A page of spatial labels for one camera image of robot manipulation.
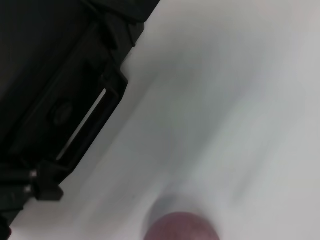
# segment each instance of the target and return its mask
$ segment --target white table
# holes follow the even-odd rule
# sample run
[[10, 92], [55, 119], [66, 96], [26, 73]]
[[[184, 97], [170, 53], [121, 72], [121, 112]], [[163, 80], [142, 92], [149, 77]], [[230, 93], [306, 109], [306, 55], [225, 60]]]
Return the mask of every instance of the white table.
[[141, 240], [173, 210], [221, 240], [320, 239], [320, 1], [162, 0], [126, 94], [12, 240]]

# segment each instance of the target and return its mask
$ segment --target round knob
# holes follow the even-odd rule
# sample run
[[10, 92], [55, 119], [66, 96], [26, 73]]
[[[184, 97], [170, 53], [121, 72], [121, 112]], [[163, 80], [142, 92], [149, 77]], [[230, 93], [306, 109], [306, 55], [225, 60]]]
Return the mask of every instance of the round knob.
[[70, 100], [58, 100], [49, 112], [49, 120], [56, 127], [62, 126], [70, 119], [73, 105]]

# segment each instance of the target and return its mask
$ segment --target black plastic device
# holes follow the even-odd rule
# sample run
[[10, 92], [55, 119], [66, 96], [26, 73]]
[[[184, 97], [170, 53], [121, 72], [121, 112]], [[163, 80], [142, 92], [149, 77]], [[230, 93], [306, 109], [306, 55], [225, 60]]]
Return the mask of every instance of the black plastic device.
[[0, 240], [28, 199], [62, 198], [125, 93], [120, 66], [158, 3], [0, 3]]

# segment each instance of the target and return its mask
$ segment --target gray surface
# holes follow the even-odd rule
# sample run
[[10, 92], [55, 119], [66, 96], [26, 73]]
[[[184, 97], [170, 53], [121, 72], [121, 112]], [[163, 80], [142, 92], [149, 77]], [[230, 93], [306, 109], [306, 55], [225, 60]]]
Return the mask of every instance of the gray surface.
[[190, 210], [223, 240], [318, 240], [320, 3], [162, 0], [61, 203], [13, 240], [139, 240]]

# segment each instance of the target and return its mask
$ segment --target red-brown object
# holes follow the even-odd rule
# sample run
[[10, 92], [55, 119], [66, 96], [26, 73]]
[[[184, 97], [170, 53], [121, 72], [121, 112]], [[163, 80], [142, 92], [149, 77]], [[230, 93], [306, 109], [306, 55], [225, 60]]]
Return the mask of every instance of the red-brown object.
[[148, 230], [144, 240], [219, 240], [211, 224], [192, 213], [163, 216]]

